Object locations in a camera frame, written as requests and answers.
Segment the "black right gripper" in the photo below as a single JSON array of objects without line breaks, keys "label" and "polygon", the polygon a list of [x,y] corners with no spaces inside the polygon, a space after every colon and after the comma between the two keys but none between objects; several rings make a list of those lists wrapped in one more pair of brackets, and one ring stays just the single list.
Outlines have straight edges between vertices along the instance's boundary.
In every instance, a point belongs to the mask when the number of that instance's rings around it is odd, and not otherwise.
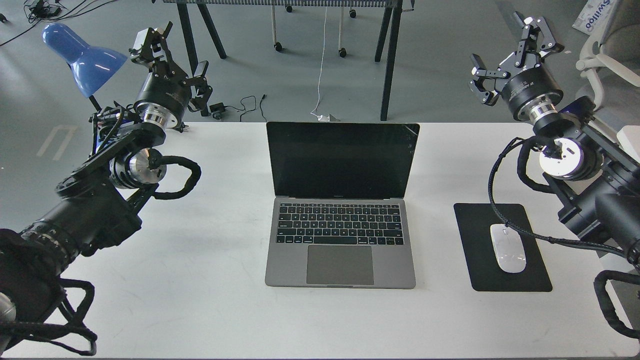
[{"label": "black right gripper", "polygon": [[526,122],[530,117],[521,115],[521,112],[531,100],[542,95],[549,96],[553,105],[562,100],[563,91],[544,66],[544,60],[552,54],[562,52],[565,46],[556,40],[544,17],[525,18],[519,12],[514,12],[512,16],[522,29],[515,53],[503,60],[501,69],[496,70],[487,70],[480,56],[471,54],[473,68],[469,87],[483,105],[494,106],[498,101],[499,91],[495,86],[487,89],[485,82],[505,79],[501,84],[501,96],[513,119]]}]

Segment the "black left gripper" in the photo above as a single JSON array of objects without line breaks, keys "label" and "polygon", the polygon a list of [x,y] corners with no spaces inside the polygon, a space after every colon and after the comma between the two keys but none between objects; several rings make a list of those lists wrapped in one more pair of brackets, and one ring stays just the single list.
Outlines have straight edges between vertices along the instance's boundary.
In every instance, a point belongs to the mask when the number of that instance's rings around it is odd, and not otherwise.
[{"label": "black left gripper", "polygon": [[162,129],[183,129],[186,107],[192,113],[200,112],[202,117],[210,115],[208,101],[213,88],[206,77],[210,65],[208,60],[197,64],[192,77],[186,79],[186,87],[180,82],[160,77],[178,75],[167,44],[172,27],[173,23],[169,21],[165,28],[148,27],[135,36],[129,49],[129,59],[144,66],[149,75],[135,99],[134,109],[143,122]]}]

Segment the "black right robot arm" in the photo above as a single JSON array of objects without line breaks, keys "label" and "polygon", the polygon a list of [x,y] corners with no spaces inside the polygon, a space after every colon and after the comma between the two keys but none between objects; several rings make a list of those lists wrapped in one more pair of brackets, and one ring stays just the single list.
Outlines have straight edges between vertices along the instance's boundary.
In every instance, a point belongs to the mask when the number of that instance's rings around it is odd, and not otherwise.
[{"label": "black right robot arm", "polygon": [[[513,14],[521,28],[517,48],[497,69],[487,69],[471,55],[470,89],[488,106],[503,99],[513,119],[532,125],[527,139],[515,137],[499,154],[487,180],[487,195],[496,216],[518,233],[568,248],[589,249],[624,258],[639,268],[639,163],[621,146],[591,125],[595,104],[581,96],[561,110],[563,92],[544,61],[563,50],[540,17]],[[562,203],[558,220],[575,240],[536,234],[499,210],[494,178],[505,155],[519,148],[516,173],[536,192],[553,194]]]}]

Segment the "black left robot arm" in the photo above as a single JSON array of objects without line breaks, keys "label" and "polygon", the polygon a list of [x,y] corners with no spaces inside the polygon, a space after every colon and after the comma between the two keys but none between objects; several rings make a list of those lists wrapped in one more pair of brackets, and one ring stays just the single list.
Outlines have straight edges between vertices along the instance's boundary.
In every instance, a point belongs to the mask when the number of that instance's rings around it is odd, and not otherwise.
[{"label": "black left robot arm", "polygon": [[[142,227],[150,198],[180,199],[201,178],[201,167],[157,150],[166,130],[185,129],[185,111],[207,107],[208,62],[192,75],[174,62],[167,45],[172,29],[146,28],[129,55],[94,47],[64,23],[42,32],[43,41],[68,64],[95,112],[89,157],[55,191],[61,202],[20,232],[1,230],[1,350],[22,341],[50,343],[82,356],[96,353],[97,335],[84,324],[94,285],[62,273],[80,255],[119,246]],[[94,98],[127,60],[147,68],[135,102],[101,107]]]}]

